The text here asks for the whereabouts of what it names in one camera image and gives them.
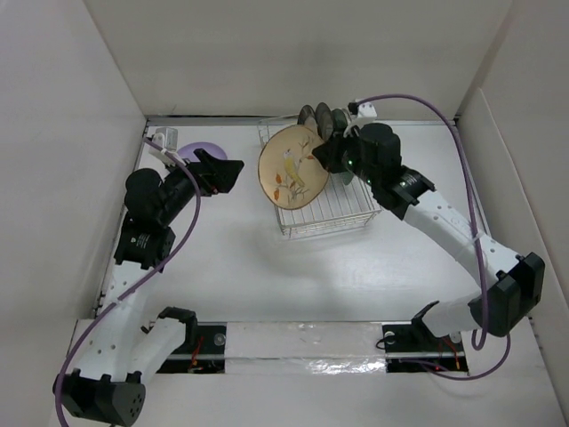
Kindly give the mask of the teal rectangular plate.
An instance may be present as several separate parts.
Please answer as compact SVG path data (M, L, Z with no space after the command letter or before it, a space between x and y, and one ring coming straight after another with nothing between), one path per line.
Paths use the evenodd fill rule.
M356 176L349 171L341 173L341 182L344 186L348 186Z

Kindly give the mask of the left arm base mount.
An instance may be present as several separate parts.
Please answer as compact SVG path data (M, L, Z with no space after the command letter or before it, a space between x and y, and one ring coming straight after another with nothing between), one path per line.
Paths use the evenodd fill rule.
M199 323L196 339L184 342L158 369L159 374L224 374L227 325Z

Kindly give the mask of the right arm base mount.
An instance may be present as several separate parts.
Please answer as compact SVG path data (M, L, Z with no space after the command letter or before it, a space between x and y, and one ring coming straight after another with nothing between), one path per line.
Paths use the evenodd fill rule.
M387 372L438 373L469 371L461 334L436 338L420 335L411 323L381 325L381 338L375 347L384 352Z

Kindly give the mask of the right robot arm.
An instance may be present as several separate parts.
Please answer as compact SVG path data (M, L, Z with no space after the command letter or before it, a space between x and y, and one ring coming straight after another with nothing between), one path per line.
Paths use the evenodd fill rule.
M411 339L430 350L443 336L484 329L504 337L540 301L545 263L503 246L444 199L435 184L402 163L401 141L388 125L335 130L312 153L330 173L352 173L369 185L373 198L399 220L421 231L475 280L480 290L453 301L434 301L413 317Z

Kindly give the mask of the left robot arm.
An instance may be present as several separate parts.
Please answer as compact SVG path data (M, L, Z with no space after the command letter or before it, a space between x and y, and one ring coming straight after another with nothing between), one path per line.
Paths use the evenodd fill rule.
M134 425L149 379L174 350L185 353L197 345L193 311L168 307L144 333L144 308L165 265L188 241L176 238L173 220L190 200L229 193L244 162L218 159L204 149L196 150L194 162L166 150L159 154L166 176L142 168L126 179L126 215L102 310L70 349L53 385L60 425L66 425L66 415Z

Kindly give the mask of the teal round flower plate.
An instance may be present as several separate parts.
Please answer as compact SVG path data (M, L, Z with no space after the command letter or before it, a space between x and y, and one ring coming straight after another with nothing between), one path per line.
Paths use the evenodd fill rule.
M334 109L333 115L333 128L335 132L343 133L348 126L348 118L342 109Z

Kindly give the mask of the tan plate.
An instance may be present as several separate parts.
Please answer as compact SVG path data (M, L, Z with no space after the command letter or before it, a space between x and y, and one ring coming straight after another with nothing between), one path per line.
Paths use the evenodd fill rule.
M304 125L290 125L268 139L259 156L258 177L271 203L297 210L319 196L329 173L312 150L322 144L318 134Z

